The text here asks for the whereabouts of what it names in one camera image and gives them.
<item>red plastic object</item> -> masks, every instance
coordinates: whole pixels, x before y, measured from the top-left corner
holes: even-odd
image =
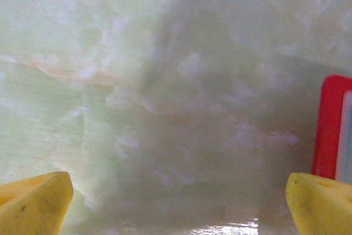
[[[333,75],[322,85],[312,174],[335,179],[344,96],[352,79]]]

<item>yellow object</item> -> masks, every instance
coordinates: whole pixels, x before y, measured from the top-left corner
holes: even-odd
[[[352,234],[352,185],[292,173],[286,200],[300,235]]]
[[[72,197],[66,172],[0,185],[0,234],[59,234]]]

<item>yellow plastic piece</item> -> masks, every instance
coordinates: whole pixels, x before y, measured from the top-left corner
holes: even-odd
[[[0,234],[58,235],[72,197],[66,172],[0,185]]]
[[[352,234],[352,185],[292,173],[286,200],[300,235]]]

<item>red frame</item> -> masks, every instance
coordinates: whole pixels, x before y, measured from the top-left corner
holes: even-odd
[[[352,79],[329,76],[322,85],[312,174],[335,179],[344,95]]]

